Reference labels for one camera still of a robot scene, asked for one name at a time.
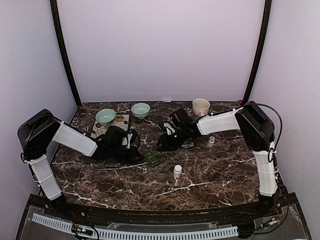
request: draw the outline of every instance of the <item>black pole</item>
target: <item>black pole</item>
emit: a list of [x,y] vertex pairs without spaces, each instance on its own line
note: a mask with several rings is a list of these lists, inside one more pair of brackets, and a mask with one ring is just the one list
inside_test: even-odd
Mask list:
[[51,4],[51,12],[52,12],[52,18],[53,18],[53,23],[54,23],[54,28],[55,28],[55,34],[56,34],[56,38],[58,40],[58,45],[60,48],[60,54],[62,57],[62,62],[64,65],[65,73],[68,78],[69,85],[70,85],[75,103],[76,103],[77,107],[80,107],[82,103],[80,100],[80,96],[79,96],[79,93],[77,90],[76,82],[75,82],[74,76],[72,74],[71,66],[70,66],[69,59],[68,59],[67,49],[66,49],[64,36],[62,33],[62,28],[61,28],[61,23],[60,23],[60,18],[59,18],[57,0],[50,0],[50,4]]
[[258,72],[258,68],[259,68],[259,64],[262,56],[262,51],[265,45],[270,11],[271,11],[271,4],[272,4],[272,0],[265,0],[258,45],[256,47],[253,65],[252,65],[250,77],[248,80],[248,84],[246,86],[246,90],[243,96],[243,100],[239,101],[240,104],[246,104],[248,102],[252,92],[252,88],[254,87],[254,83],[256,80],[256,76],[257,76],[257,72]]

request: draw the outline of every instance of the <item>white wall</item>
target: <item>white wall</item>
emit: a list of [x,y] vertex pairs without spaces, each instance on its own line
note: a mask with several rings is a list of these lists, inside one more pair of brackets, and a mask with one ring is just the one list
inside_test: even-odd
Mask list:
[[60,0],[83,102],[242,99],[264,0]]
[[272,5],[251,99],[270,104],[283,117],[280,171],[289,191],[297,193],[311,234],[319,239],[320,1]]
[[18,127],[43,108],[70,121],[76,104],[60,57],[50,1],[1,1],[0,33],[0,234],[1,239],[12,240],[29,194],[38,191],[20,160]]

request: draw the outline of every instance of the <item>ceramic bowl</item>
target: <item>ceramic bowl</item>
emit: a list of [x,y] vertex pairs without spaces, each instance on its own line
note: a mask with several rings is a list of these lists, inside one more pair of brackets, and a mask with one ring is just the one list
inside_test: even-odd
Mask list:
[[140,102],[131,107],[131,112],[136,118],[144,119],[150,112],[150,106],[144,102]]
[[104,109],[95,115],[95,120],[102,126],[111,125],[116,119],[116,112],[112,109]]

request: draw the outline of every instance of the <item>white mug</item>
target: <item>white mug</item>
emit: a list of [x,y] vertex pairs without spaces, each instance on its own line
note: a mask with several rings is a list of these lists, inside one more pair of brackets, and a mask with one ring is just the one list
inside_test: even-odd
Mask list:
[[208,114],[208,111],[210,108],[210,102],[203,98],[197,98],[192,101],[192,106],[193,106],[194,113],[199,117],[202,117]]

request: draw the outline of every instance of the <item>white bottle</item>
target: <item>white bottle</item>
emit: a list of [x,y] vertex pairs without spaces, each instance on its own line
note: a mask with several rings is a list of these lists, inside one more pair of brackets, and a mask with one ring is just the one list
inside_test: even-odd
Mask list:
[[209,137],[208,146],[212,148],[215,144],[215,140],[216,138],[214,136]]
[[178,178],[180,178],[181,173],[182,173],[182,166],[175,165],[174,170],[173,170],[173,177],[175,179],[178,179]]

